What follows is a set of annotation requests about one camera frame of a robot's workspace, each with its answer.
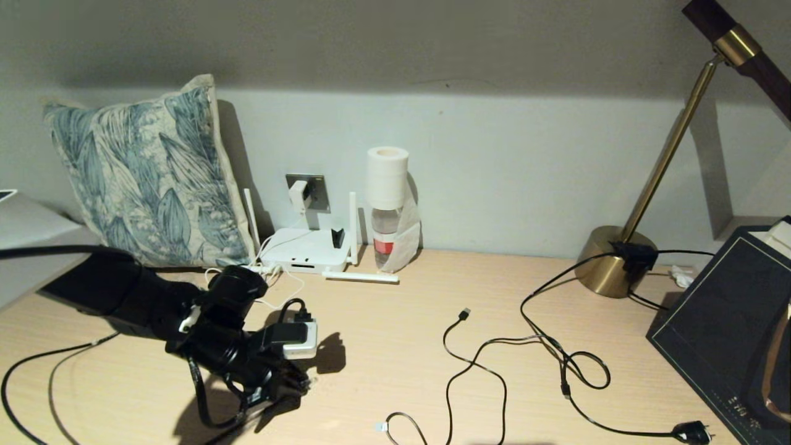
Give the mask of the white power adapter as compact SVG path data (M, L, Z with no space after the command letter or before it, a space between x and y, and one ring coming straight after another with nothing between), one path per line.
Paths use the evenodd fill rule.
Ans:
M313 192L311 192L309 182L304 179L295 180L294 183L289 186L289 200L294 211L304 215L313 202Z

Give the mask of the white router with antennas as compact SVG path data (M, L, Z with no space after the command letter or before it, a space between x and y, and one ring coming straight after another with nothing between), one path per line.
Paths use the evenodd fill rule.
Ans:
M320 275L333 281L381 282L398 284L399 277L381 273L357 273L347 267L359 264L360 218L358 198L349 194L349 224L345 230L344 245L339 250L332 246L331 230L282 228L260 247L259 255L245 267L260 275L277 271Z

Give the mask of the clear bottle with red label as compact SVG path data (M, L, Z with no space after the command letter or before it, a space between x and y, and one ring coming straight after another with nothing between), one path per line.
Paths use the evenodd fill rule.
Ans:
M395 273L406 265L399 247L399 221L403 209L372 210L373 243L376 267L385 273Z

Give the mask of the white paper roll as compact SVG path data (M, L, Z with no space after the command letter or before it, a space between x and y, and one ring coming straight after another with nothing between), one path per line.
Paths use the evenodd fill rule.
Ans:
M406 200L409 152L394 146L367 151L365 196L376 210L394 211Z

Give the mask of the blue leaf print pillow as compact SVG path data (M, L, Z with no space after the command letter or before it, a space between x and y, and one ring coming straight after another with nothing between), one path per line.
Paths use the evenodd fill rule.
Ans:
M52 101L43 123L85 224L105 245L155 268L252 259L211 74L133 104L85 109Z

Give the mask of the brass desk lamp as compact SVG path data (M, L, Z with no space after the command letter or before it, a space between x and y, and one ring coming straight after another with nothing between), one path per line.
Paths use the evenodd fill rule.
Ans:
M624 261L615 256L611 242L621 240L656 246L652 240L638 233L638 225L687 134L718 67L726 65L754 81L771 99L783 118L791 123L791 79L777 67L751 33L723 8L719 0L690 0L682 11L707 39L714 55L701 68L685 106L670 130L669 141L658 156L625 224L599 226L591 231L577 265L573 268L577 279L588 290L605 297L627 298L648 272L630 275L624 271Z

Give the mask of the grey wall socket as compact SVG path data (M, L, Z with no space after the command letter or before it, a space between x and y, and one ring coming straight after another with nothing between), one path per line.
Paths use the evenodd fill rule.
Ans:
M308 175L308 174L286 174L286 185L291 186L295 180L304 179L310 184L311 192L313 192L313 202L308 211L316 211L319 213L329 213L330 203L328 198L327 183L322 175Z

